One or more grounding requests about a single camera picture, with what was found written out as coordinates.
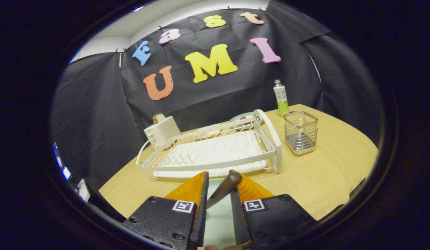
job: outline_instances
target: foam letter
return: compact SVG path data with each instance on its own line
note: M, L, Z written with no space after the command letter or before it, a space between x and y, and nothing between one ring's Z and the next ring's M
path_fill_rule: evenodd
M207 27L220 27L226 24L226 21L221 16L215 15L215 16L207 16L204 18L204 21L206 22Z
M263 55L263 62L269 63L281 61L281 57L275 55L274 51L267 43L267 38L252 38L250 41L253 42L258 47L258 49L260 49L261 54Z
M162 33L161 39L159 39L160 44L168 43L170 40L176 40L181 36L179 33L179 30L177 28L174 28L172 30L169 30L165 33Z
M147 43L148 41L143 41L132 55L132 58L136 57L136 59L140 61L141 66L144 66L151 56L151 53L145 54L146 52L150 51L150 48L146 46Z
M264 24L263 20L258 20L257 19L257 14L252 14L250 12L244 12L241 13L240 16L245 17L249 22L253 23L253 24Z
M165 87L163 90L158 90L156 87L155 77L156 74L151 74L144 78L144 84L147 88L147 94L152 100L161 100L162 98L168 96L170 92L173 90L173 80L172 75L170 74L170 69L172 69L172 66L166 66L162 68L159 71L159 74L161 74L164 77Z
M185 58L192 65L195 78L194 83L207 80L207 75L202 73L205 70L210 76L215 76L216 65L218 64L218 73L221 75L232 73L238 70L238 67L232 63L229 54L227 54L227 45L218 44L212 47L210 58L205 57L199 52L188 54Z

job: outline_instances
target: black backdrop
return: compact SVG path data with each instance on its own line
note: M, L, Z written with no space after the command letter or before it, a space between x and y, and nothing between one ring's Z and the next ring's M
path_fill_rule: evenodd
M240 16L246 11L265 23L256 25ZM207 27L203 19L212 15L222 16L226 25ZM172 28L178 28L181 37L159 44L160 35ZM269 40L280 62L262 61L261 52L249 41L259 37ZM132 58L142 41L148 41L151 53L144 66ZM194 83L191 64L184 57L192 52L209 57L217 44L227 44L238 70ZM143 79L156 73L157 88L163 89L159 70L168 65L173 90L152 100ZM53 142L73 183L85 178L92 197L108 207L98 190L138 153L147 140L143 130L153 123L154 114L173 116L186 131L254 109L272 110L277 108L274 79L285 85L289 105L300 103L337 117L378 144L382 104L364 64L328 28L275 1L266 11L216 10L191 16L147 35L126 52L71 63L54 99Z

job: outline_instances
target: brown handle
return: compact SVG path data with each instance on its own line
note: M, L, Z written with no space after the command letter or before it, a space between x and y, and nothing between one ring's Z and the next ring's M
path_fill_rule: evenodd
M226 195L228 195L232 190L234 190L238 184L242 181L242 176L236 172L230 172L221 184L216 188L215 192L213 192L212 196L207 200L207 209L209 209L214 204L221 201Z

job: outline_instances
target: letter m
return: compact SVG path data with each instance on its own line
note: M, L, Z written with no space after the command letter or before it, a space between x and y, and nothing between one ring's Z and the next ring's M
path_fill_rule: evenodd
M208 76L202 72L205 70L210 76L215 76L216 67L219 66L218 73L221 75L232 73L238 70L238 67L232 63L229 54L227 54L227 45L218 44L212 47L210 58L207 58L199 52L188 54L185 58L192 65L195 78L193 82L198 83L207 80Z

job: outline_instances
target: bottle cap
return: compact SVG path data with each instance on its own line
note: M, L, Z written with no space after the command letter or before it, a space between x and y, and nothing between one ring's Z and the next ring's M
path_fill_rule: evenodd
M281 84L280 79L276 79L275 80L275 87L281 87L281 86L283 86L283 85Z

